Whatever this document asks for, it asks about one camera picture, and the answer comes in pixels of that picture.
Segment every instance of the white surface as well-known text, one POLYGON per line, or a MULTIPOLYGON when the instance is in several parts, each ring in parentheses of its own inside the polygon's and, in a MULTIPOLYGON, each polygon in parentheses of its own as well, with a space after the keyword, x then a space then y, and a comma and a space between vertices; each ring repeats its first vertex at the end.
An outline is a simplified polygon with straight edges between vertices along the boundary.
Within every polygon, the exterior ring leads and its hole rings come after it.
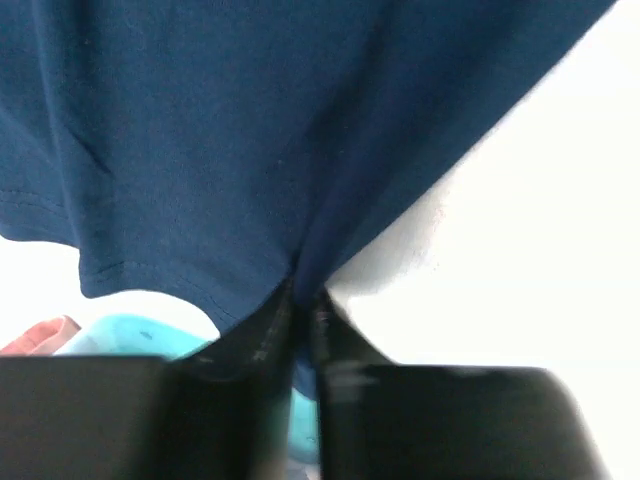
MULTIPOLYGON (((551 367, 615 480, 640 478, 638 25, 640 3, 621 1, 332 283, 357 327, 398 361, 551 367), (381 245, 377 258, 389 261, 372 270, 367 256, 381 245)), ((57 245, 0 239, 0 299, 2 342, 61 313, 86 324, 125 311, 217 337, 200 310, 165 295, 87 301, 77 253, 57 245)))

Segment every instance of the turquoise plastic object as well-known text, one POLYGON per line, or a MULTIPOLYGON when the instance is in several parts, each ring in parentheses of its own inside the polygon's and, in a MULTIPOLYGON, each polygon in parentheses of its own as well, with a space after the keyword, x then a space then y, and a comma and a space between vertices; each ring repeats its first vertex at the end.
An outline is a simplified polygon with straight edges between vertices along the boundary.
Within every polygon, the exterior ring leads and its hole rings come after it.
MULTIPOLYGON (((83 329, 57 355, 161 355, 167 360, 187 356, 208 340, 150 318, 109 315, 83 329)), ((289 419, 289 456, 296 462, 318 462, 316 402, 292 392, 289 419)))

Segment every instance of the cloth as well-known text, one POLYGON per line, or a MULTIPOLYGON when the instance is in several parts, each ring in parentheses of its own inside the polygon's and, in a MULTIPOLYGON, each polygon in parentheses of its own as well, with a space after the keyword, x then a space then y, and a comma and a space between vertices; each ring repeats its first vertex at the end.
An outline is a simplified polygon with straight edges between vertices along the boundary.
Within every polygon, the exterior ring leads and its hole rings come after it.
POLYGON ((0 355, 52 355, 79 331, 80 326, 67 316, 39 322, 0 349, 0 355))
POLYGON ((223 334, 308 305, 612 3, 1 2, 0 234, 223 334))

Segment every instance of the pink fabric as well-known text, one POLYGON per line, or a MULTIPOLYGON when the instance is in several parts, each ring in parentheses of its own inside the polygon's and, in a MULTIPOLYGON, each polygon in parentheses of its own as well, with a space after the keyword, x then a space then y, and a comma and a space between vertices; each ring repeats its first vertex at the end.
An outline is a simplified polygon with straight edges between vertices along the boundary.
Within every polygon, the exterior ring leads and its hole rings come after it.
POLYGON ((0 355, 51 355, 79 331, 80 326, 67 316, 40 322, 0 349, 0 355))

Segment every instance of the pink cloth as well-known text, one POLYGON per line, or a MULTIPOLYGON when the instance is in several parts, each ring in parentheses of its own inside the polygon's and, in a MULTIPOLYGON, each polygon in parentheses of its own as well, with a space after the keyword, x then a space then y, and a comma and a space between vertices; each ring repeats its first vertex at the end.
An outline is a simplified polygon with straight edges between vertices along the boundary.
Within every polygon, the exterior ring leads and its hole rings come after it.
POLYGON ((79 331, 80 326, 67 316, 40 322, 0 349, 0 355, 51 355, 79 331))

